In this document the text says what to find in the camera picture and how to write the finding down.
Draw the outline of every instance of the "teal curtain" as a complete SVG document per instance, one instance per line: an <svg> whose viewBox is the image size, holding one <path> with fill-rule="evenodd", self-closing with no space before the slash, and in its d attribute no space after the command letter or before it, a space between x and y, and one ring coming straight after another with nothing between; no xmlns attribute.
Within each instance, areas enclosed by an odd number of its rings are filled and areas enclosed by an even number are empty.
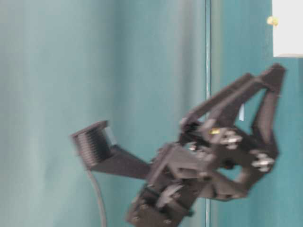
<svg viewBox="0 0 303 227"><path fill-rule="evenodd" d="M212 201L212 227L303 225L303 60L273 58L272 26L266 23L271 7L271 0L212 0L213 93L245 72L258 75L274 62L287 69L274 125L281 152L276 166L248 198ZM245 120L237 122L247 131L259 98L245 105Z"/></svg>
<svg viewBox="0 0 303 227"><path fill-rule="evenodd" d="M0 31L0 226L99 226L69 135L108 119L146 161L176 140L205 99L205 1L2 0ZM108 226L129 226L144 181L95 176ZM204 226L195 211L183 226Z"/></svg>

